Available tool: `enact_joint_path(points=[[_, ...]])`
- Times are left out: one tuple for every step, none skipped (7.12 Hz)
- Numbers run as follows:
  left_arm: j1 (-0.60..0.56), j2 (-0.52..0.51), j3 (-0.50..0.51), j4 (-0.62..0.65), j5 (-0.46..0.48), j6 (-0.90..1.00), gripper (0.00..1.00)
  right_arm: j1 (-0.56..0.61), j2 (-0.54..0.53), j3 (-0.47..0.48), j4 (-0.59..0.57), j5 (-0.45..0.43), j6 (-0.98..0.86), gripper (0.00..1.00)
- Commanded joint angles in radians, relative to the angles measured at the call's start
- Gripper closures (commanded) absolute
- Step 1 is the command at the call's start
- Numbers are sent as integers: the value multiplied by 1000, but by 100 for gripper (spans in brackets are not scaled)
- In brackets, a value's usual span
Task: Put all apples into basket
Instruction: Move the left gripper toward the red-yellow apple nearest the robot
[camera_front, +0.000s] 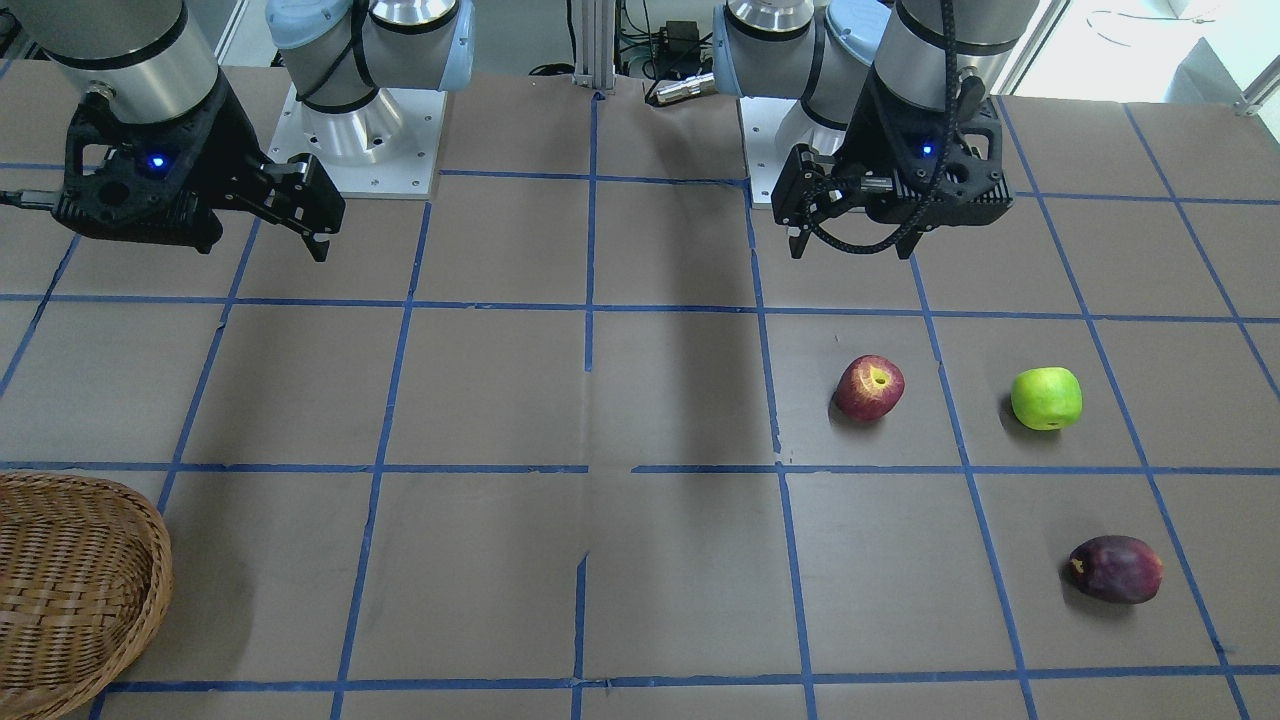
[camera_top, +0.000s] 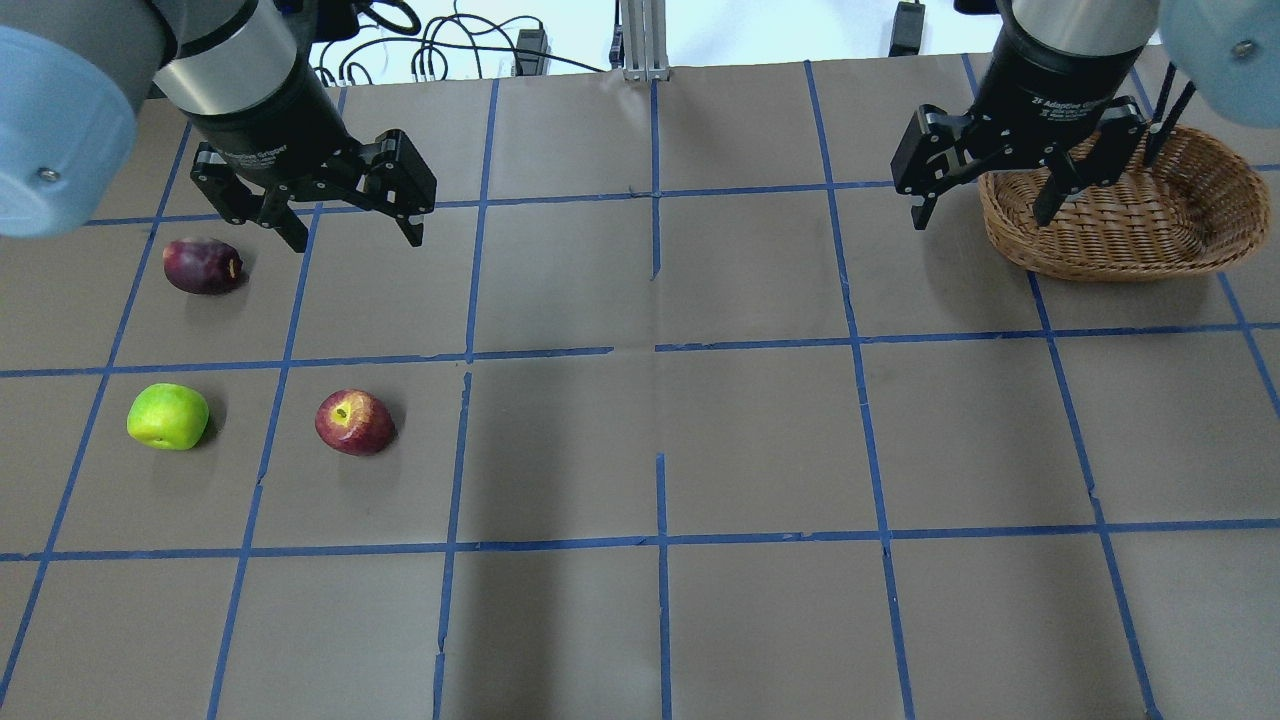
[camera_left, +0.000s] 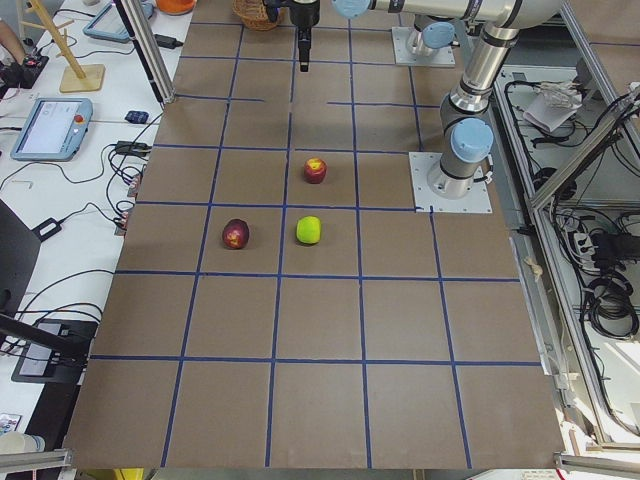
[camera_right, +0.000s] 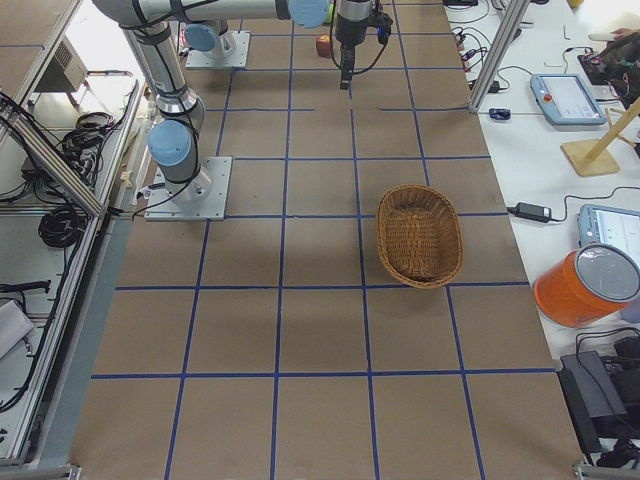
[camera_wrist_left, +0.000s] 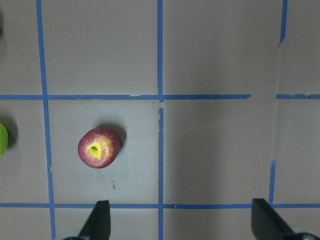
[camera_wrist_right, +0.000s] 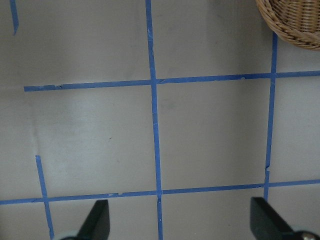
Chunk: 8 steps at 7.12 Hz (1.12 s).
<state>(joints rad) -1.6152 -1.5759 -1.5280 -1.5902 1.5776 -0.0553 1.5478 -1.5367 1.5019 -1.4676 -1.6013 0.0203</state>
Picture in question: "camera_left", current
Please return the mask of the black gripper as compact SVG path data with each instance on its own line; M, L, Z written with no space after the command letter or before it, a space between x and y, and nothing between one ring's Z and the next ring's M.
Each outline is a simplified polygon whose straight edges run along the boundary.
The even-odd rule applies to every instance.
M314 27L320 19L319 0L293 0L291 2L291 22L296 27ZM312 48L312 29L297 29L297 47L299 70L309 71L310 53Z

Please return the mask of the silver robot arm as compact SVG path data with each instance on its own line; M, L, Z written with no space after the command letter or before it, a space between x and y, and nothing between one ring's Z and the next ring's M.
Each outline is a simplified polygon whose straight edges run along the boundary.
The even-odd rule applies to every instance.
M445 147L427 175L434 193L459 199L470 190L476 169L488 157L494 134L483 120L494 81L521 30L554 16L560 1L335 1L334 9L352 19L368 10L406 11L484 23L459 84L440 109Z
M404 1L332 1L334 10L347 19L355 19L367 10L386 4L389 13L399 13ZM320 19L320 1L282 1L279 8L288 8L291 23L296 27L298 62L301 72L309 70L312 29ZM278 10L268 7L267 10ZM454 39L455 28L448 20L430 21L426 14L416 14L413 29L406 40L409 54L428 56L447 47Z

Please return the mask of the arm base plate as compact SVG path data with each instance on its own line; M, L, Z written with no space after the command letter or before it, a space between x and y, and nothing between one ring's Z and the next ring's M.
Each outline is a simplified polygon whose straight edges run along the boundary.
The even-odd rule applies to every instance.
M450 45L428 47L422 39L422 33L413 27L393 27L391 38L396 65L453 68L456 64Z
M423 213L491 214L490 179L478 166L465 180L448 177L439 152L410 152L410 174L415 210Z

